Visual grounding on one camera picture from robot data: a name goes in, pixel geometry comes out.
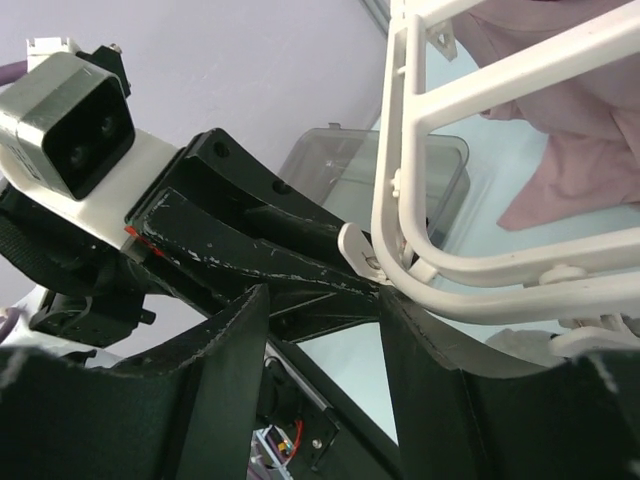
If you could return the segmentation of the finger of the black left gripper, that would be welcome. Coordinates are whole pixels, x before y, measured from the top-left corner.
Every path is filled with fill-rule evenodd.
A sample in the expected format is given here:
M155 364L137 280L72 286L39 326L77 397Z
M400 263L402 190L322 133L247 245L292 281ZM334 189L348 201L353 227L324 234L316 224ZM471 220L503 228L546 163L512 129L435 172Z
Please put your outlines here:
M184 154L193 169L188 197L206 212L251 238L351 269L337 245L345 221L286 184L225 130L196 135Z
M172 187L150 195L128 223L152 251L144 269L170 295L206 315L265 285L270 330L283 341L307 341L379 318L372 282L252 239Z

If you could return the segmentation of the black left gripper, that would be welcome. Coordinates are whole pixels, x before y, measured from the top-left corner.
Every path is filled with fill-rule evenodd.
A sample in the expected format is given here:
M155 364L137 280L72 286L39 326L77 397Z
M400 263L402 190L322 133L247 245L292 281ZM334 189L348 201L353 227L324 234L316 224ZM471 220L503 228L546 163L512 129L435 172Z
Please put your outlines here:
M11 207L8 210L9 217L25 229L27 237L34 241L37 253L58 270L51 277L37 272L33 276L35 282L77 297L98 295L114 285L116 257L131 248L136 239L134 232L123 249L116 249L45 209L20 191L16 192L23 195L25 205L33 210L19 213L17 208Z

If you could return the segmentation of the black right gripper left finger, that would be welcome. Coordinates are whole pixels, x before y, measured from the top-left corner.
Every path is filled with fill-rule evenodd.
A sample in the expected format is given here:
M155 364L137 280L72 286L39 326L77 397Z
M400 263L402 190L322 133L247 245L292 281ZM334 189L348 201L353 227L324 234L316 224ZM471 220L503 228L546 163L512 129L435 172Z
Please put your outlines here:
M1 352L5 479L242 479L263 369L265 286L104 368Z

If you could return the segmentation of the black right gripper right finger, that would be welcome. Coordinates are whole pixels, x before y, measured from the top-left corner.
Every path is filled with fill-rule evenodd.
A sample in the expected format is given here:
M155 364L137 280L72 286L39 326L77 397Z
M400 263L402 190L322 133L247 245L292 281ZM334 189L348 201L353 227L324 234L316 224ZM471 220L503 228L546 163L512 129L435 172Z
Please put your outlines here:
M541 367L497 351L396 290L380 332L407 479L635 479L639 355Z

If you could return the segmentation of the white clothespin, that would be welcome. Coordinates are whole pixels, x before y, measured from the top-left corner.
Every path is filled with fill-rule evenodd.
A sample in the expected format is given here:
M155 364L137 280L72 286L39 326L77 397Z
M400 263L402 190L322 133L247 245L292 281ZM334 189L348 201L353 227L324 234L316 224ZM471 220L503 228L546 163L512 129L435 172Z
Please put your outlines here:
M345 223L339 231L337 246L355 274L381 285L389 284L371 242L358 225L351 222Z
M560 320L559 324L567 331L549 341L550 352L556 357L573 358L600 350L639 349L638 318L612 314Z

